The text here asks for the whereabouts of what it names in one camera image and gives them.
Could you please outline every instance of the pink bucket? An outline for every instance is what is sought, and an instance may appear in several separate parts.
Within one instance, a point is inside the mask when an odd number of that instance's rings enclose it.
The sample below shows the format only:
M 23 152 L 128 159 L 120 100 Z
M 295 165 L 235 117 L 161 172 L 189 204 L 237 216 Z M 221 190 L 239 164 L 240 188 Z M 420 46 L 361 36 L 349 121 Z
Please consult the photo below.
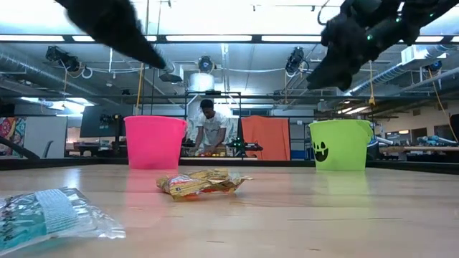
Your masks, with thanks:
M 138 115 L 124 118 L 132 169 L 176 169 L 186 122 L 177 118 Z

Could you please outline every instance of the blue plastic package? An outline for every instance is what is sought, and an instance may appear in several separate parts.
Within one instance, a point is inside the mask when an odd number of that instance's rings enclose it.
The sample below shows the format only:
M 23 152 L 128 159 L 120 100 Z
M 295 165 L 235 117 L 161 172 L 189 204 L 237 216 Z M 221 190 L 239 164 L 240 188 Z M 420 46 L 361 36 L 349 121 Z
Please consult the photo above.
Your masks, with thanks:
M 0 256 L 56 237 L 115 239 L 126 233 L 76 188 L 0 199 Z

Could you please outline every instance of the green bucket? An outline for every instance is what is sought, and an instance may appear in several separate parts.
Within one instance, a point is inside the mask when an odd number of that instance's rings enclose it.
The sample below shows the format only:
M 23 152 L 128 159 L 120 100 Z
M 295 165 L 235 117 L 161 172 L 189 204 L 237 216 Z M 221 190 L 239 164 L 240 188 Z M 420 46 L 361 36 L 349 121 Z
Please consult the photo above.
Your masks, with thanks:
M 373 130 L 367 120 L 328 120 L 309 125 L 319 171 L 365 171 Z

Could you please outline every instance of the orange curtain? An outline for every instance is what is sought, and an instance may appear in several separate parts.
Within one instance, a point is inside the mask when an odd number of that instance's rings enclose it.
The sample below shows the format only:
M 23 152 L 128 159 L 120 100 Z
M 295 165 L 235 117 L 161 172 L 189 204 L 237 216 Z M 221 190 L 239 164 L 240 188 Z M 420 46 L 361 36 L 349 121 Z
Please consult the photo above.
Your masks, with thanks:
M 248 151 L 261 161 L 289 161 L 290 136 L 288 119 L 251 116 L 242 119 L 242 131 L 246 143 L 258 143 L 263 151 Z

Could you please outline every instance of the bucket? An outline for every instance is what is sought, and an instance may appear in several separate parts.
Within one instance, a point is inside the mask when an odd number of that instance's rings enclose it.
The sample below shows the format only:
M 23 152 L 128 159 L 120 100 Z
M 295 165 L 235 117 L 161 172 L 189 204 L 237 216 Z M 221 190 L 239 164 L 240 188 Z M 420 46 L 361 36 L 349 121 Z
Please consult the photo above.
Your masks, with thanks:
M 373 136 L 369 121 L 328 120 L 309 128 L 317 170 L 365 171 L 366 145 Z
M 138 115 L 124 118 L 132 169 L 176 169 L 186 122 L 177 118 Z

